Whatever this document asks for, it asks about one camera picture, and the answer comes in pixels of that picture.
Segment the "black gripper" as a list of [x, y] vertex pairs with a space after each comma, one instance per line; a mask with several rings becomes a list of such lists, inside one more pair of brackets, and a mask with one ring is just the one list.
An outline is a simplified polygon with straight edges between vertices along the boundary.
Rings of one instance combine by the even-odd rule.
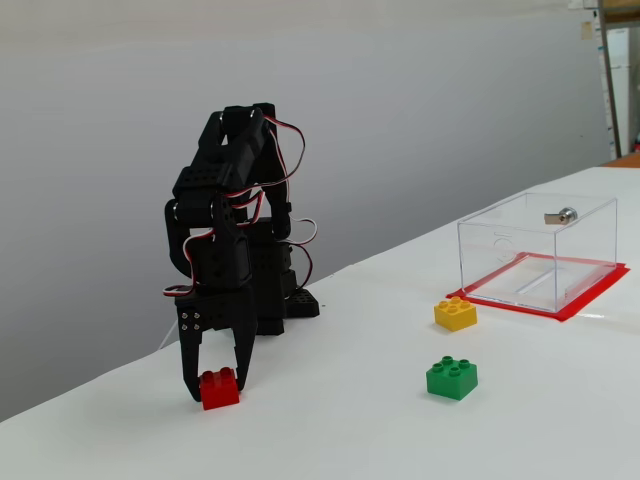
[[202, 332], [232, 329], [235, 341], [236, 384], [243, 390], [251, 362], [257, 314], [250, 287], [231, 290], [196, 290], [176, 297], [182, 376], [195, 401], [201, 400], [199, 348]]

